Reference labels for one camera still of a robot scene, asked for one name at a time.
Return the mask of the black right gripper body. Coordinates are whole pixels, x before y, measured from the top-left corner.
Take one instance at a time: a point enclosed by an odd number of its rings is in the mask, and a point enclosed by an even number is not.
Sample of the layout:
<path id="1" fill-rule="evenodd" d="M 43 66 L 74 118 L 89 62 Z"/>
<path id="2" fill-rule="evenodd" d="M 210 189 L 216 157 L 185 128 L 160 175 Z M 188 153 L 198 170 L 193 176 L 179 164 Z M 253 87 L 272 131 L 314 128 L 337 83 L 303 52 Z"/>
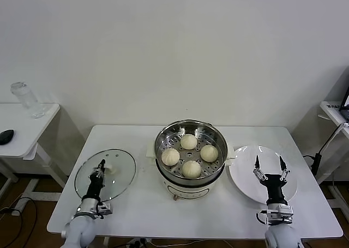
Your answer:
<path id="1" fill-rule="evenodd" d="M 268 199 L 266 205 L 288 205 L 282 191 L 282 187 L 285 186 L 287 182 L 281 178 L 280 174 L 266 174 L 266 177 L 267 179 L 261 180 L 261 184 L 267 188 Z"/>

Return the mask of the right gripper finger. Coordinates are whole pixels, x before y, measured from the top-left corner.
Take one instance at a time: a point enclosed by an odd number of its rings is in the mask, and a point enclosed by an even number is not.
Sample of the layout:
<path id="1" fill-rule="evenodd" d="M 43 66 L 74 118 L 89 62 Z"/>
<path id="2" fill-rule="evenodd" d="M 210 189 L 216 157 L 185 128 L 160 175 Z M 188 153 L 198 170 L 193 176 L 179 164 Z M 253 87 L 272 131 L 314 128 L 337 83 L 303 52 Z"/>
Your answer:
<path id="1" fill-rule="evenodd" d="M 287 183 L 287 176 L 290 173 L 290 170 L 287 168 L 286 162 L 283 160 L 282 156 L 279 156 L 281 173 L 279 174 L 279 179 L 282 182 Z"/>
<path id="2" fill-rule="evenodd" d="M 264 174 L 264 172 L 260 168 L 260 161 L 259 161 L 258 155 L 256 156 L 253 173 L 258 179 L 258 181 L 260 182 L 268 180 L 268 177 Z"/>

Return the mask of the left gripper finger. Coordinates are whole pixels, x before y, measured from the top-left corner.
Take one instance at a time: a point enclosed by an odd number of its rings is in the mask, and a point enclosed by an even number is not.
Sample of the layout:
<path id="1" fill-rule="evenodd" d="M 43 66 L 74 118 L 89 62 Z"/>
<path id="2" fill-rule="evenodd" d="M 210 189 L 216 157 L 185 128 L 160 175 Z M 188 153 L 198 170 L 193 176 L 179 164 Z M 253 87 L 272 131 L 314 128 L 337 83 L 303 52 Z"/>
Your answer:
<path id="1" fill-rule="evenodd" d="M 102 159 L 97 167 L 93 168 L 93 172 L 91 174 L 92 178 L 103 178 L 105 174 L 105 159 Z"/>

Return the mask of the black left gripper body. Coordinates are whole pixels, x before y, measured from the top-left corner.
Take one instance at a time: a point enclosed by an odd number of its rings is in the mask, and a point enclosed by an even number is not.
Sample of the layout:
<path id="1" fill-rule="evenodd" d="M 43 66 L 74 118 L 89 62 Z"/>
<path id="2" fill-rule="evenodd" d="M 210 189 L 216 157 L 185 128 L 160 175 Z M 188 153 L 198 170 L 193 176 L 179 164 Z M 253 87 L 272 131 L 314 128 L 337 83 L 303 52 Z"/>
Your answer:
<path id="1" fill-rule="evenodd" d="M 90 176 L 90 184 L 86 194 L 82 197 L 82 200 L 91 198 L 100 201 L 100 192 L 104 187 L 104 179 L 102 177 Z"/>

